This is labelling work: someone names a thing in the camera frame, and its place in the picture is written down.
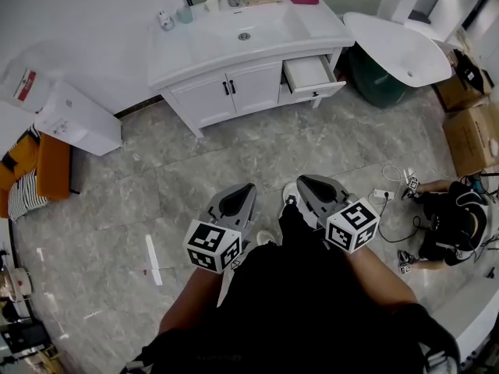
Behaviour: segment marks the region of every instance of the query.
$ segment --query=sink basin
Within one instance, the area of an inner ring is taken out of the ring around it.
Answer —
[[[220,7],[220,12],[207,12],[203,4],[194,5],[194,21],[175,21],[168,32],[156,21],[149,26],[150,87],[160,90],[244,61],[355,43],[350,31],[322,0],[318,5],[294,5],[283,0],[236,8],[220,0]]]

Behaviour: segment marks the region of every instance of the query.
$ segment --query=cabinet door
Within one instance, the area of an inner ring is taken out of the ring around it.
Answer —
[[[282,61],[227,72],[239,115],[272,108],[278,103]]]
[[[170,91],[182,110],[185,110],[200,128],[236,116],[224,73],[182,82]]]

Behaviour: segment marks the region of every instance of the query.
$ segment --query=power strip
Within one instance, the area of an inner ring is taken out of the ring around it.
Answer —
[[[385,190],[379,190],[379,189],[374,189],[373,195],[378,197],[378,198],[385,198],[385,194],[388,193],[388,201],[391,201],[392,199],[395,198],[395,194],[393,191],[385,191]]]

